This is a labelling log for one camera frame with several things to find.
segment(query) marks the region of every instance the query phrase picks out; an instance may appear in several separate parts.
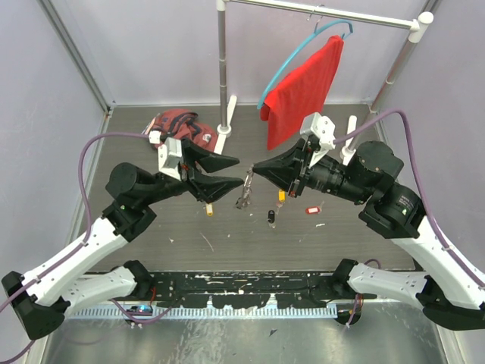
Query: white wall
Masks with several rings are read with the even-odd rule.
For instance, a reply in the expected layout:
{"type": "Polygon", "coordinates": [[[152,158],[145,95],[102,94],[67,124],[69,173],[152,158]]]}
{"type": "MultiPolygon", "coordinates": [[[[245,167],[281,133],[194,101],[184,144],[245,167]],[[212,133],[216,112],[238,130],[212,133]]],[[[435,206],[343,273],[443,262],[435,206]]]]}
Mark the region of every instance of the white wall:
{"type": "MultiPolygon", "coordinates": [[[[485,7],[481,0],[444,1],[387,107],[403,108],[411,122],[418,167],[440,227],[485,271],[485,7]]],[[[402,181],[414,186],[399,118],[385,130],[406,161],[402,181]]],[[[483,363],[485,331],[460,333],[470,363],[483,363]]]]}
{"type": "MultiPolygon", "coordinates": [[[[321,0],[301,0],[319,5],[321,0]]],[[[215,0],[53,0],[105,92],[118,105],[218,102],[215,0]]],[[[329,8],[409,19],[423,0],[329,0],[329,8]]],[[[229,92],[257,102],[288,55],[314,29],[317,17],[227,4],[229,92]]],[[[332,19],[324,18],[321,24],[332,19]]],[[[328,102],[374,99],[406,30],[354,23],[328,102]]],[[[301,64],[341,34],[340,24],[320,35],[293,64],[301,64]]]]}
{"type": "MultiPolygon", "coordinates": [[[[0,277],[35,268],[66,243],[77,158],[103,112],[37,2],[0,2],[0,277]]],[[[0,301],[5,294],[0,289],[0,301]]],[[[0,315],[0,361],[28,342],[0,315]]]]}

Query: white cable tray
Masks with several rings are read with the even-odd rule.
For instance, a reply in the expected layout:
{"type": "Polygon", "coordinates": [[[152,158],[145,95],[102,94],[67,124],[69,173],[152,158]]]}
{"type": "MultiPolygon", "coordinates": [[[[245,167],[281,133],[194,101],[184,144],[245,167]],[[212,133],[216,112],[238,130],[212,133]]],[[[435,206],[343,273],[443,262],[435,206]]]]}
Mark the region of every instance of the white cable tray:
{"type": "MultiPolygon", "coordinates": [[[[164,311],[161,307],[154,307],[153,316],[164,311]]],[[[138,319],[150,319],[153,316],[138,319]]],[[[187,319],[335,319],[337,310],[335,304],[328,304],[326,308],[316,309],[278,309],[276,305],[266,305],[260,309],[216,309],[208,306],[204,309],[171,309],[161,320],[187,320],[187,319]]],[[[97,305],[83,309],[70,317],[70,319],[123,319],[126,318],[115,305],[97,305]]]]}

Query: yellow object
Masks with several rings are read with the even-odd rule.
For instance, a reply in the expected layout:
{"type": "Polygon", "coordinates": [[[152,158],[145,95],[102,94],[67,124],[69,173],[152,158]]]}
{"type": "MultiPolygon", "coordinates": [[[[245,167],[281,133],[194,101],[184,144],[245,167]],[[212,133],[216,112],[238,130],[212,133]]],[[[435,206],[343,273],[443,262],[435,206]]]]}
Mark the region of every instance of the yellow object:
{"type": "Polygon", "coordinates": [[[214,210],[212,209],[211,203],[205,204],[205,213],[207,214],[207,216],[212,216],[214,214],[214,210]]]}
{"type": "Polygon", "coordinates": [[[280,190],[280,192],[278,192],[278,199],[280,200],[280,202],[285,202],[285,199],[286,199],[285,191],[280,190]]]}

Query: metal rack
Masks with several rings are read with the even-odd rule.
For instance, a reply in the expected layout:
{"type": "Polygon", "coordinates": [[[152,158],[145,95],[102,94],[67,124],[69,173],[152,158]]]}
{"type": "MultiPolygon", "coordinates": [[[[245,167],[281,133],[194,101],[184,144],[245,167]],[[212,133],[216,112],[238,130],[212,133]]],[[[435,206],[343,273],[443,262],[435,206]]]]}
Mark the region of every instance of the metal rack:
{"type": "MultiPolygon", "coordinates": [[[[218,139],[215,147],[215,152],[222,153],[226,138],[231,133],[231,119],[236,107],[237,97],[231,95],[229,101],[227,101],[227,72],[226,72],[226,3],[227,2],[239,2],[247,5],[257,5],[266,8],[276,8],[288,11],[295,11],[299,13],[315,14],[325,17],[334,17],[338,19],[353,20],[362,23],[383,25],[386,27],[394,27],[406,29],[409,31],[406,43],[402,47],[399,56],[394,61],[391,71],[389,72],[384,86],[381,87],[374,103],[370,107],[369,114],[377,113],[378,109],[382,106],[385,96],[389,92],[390,88],[385,86],[387,84],[392,85],[399,73],[402,71],[405,63],[407,62],[409,55],[415,48],[415,46],[421,40],[427,27],[433,22],[433,14],[428,11],[423,11],[418,19],[402,20],[392,17],[380,17],[377,15],[361,14],[352,11],[342,11],[331,8],[325,8],[315,5],[297,4],[294,2],[282,2],[278,0],[216,0],[217,7],[217,23],[219,34],[219,89],[221,98],[221,124],[217,127],[218,139]]],[[[350,143],[349,148],[353,149],[357,143],[357,138],[350,143]]]]}

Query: white paint spot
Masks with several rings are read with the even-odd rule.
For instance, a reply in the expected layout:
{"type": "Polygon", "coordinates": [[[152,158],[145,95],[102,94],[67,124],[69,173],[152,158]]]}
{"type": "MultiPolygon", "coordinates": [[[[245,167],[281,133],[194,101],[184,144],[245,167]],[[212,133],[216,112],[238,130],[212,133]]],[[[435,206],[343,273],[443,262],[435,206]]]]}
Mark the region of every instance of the white paint spot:
{"type": "Polygon", "coordinates": [[[200,235],[201,235],[201,237],[203,237],[203,238],[204,238],[204,240],[205,240],[205,241],[207,241],[207,244],[209,244],[209,246],[211,247],[212,252],[214,252],[214,248],[212,247],[212,245],[211,245],[211,243],[209,242],[209,240],[207,239],[207,237],[205,237],[203,233],[200,233],[200,235]]]}

